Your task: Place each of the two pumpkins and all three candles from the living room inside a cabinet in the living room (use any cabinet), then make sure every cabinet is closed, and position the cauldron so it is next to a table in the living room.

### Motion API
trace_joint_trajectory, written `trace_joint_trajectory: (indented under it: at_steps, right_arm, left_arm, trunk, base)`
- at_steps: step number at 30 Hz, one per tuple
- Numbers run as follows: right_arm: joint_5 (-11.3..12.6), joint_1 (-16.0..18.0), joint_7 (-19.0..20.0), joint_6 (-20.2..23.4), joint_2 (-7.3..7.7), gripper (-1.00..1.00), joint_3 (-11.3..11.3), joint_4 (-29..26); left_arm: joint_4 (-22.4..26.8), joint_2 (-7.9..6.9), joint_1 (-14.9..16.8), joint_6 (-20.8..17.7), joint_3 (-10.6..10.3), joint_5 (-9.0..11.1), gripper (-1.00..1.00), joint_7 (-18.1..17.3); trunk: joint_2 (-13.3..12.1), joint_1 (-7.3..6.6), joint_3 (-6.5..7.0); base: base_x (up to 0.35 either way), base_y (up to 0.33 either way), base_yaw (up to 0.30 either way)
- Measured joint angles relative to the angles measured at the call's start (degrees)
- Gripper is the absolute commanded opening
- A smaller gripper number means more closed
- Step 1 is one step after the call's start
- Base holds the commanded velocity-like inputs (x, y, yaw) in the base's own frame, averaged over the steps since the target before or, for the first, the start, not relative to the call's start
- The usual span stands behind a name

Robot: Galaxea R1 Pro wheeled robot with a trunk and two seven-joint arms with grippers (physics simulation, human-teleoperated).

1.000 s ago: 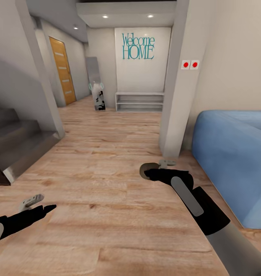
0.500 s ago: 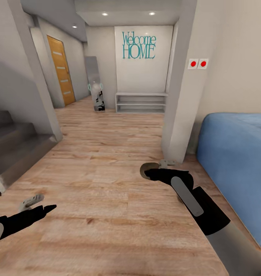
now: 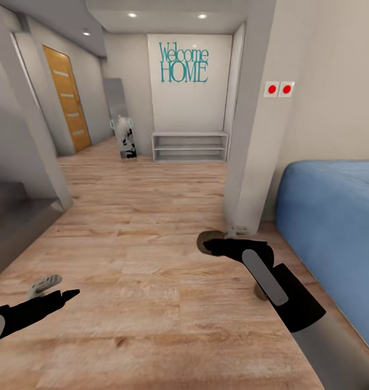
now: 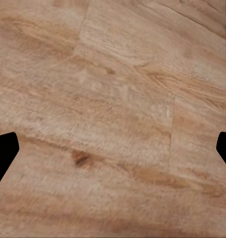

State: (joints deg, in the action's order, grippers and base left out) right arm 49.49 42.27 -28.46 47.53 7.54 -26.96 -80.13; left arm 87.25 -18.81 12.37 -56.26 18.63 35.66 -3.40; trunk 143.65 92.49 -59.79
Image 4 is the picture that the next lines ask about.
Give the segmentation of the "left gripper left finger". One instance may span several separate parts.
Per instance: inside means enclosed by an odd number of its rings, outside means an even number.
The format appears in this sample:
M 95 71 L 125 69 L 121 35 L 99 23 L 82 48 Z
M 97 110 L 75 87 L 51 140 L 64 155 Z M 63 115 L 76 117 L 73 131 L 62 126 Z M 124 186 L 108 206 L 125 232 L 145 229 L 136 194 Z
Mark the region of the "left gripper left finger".
M 15 132 L 0 135 L 0 181 L 19 152 L 19 143 Z

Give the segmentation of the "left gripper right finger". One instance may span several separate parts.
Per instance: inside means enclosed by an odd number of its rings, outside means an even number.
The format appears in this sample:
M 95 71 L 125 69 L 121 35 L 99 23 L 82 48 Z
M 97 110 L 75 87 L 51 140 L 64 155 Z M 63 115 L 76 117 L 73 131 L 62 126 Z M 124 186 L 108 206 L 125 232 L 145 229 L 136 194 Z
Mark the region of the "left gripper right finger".
M 222 131 L 219 134 L 216 149 L 226 163 L 226 132 Z

